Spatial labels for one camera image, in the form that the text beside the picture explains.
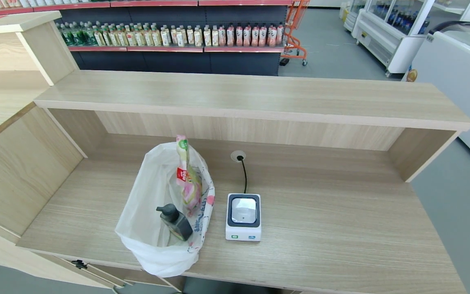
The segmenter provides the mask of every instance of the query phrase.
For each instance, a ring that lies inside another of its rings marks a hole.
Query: wood grain surface
[[[15,33],[0,34],[0,71],[37,71],[38,68]],[[0,78],[0,85],[7,80]]]
[[[108,135],[67,178],[18,246],[140,268],[114,228],[144,157],[173,138]],[[431,221],[387,152],[191,140],[216,205],[186,276],[310,292],[464,294]],[[247,154],[262,197],[261,242],[224,239],[227,194],[244,187],[231,151]]]
[[[31,56],[37,69],[50,86],[59,82],[69,73],[79,69],[73,56],[67,54],[66,44],[59,38],[59,31],[53,22],[41,24],[16,35]]]
[[[421,82],[76,71],[35,102],[43,108],[470,128],[470,119],[457,106],[433,85]]]
[[[0,34],[22,32],[61,17],[59,11],[19,13],[0,18]]]
[[[72,109],[49,109],[48,111],[67,132],[73,143],[84,152],[84,157],[93,153],[107,134],[95,111]]]
[[[20,236],[82,156],[35,107],[0,134],[0,226]]]
[[[225,117],[96,111],[111,134],[177,136],[251,143],[387,151],[403,128]]]
[[[39,71],[0,71],[0,126],[48,87]]]
[[[411,182],[458,134],[454,131],[408,128],[389,149],[389,156],[399,170],[400,177]]]

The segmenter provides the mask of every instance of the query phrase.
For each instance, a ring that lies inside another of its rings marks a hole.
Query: orange shopping cart
[[[306,66],[308,64],[308,52],[300,45],[300,40],[293,37],[293,30],[298,29],[300,25],[300,21],[306,12],[306,8],[308,8],[309,0],[299,0],[293,1],[288,8],[288,14],[286,17],[286,27],[284,28],[284,40],[286,42],[286,46],[284,48],[285,54],[281,55],[282,58],[302,58],[302,65]],[[293,50],[297,50],[296,56],[288,55],[287,53],[293,52]]]

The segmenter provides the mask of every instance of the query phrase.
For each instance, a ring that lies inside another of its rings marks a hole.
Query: green bottle
[[[61,35],[63,35],[63,39],[65,40],[65,43],[67,43],[67,46],[73,46],[73,35],[69,28],[67,28],[64,24],[61,24],[60,29]]]

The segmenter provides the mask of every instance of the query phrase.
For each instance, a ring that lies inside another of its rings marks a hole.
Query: plastic bag
[[[190,165],[202,180],[201,203],[189,211],[177,185],[179,155],[177,143],[157,145],[144,156],[139,173],[124,207],[115,232],[135,255],[142,268],[152,275],[181,275],[197,262],[209,225],[215,199],[215,188],[208,166],[198,152],[190,148]],[[187,241],[170,233],[155,211],[158,206],[173,203],[183,212],[193,229]]]

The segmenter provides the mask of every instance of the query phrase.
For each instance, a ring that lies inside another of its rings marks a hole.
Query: soap bottle
[[[186,30],[186,34],[188,35],[188,43],[195,44],[195,39],[193,37],[192,26],[188,26],[188,29]]]
[[[242,46],[242,26],[240,25],[240,22],[235,29],[235,36],[237,36],[237,39],[235,40],[237,46]]]
[[[182,214],[175,205],[166,204],[163,207],[157,207],[156,210],[161,212],[161,219],[168,226],[170,232],[182,241],[186,241],[193,233],[192,226],[186,216]]]

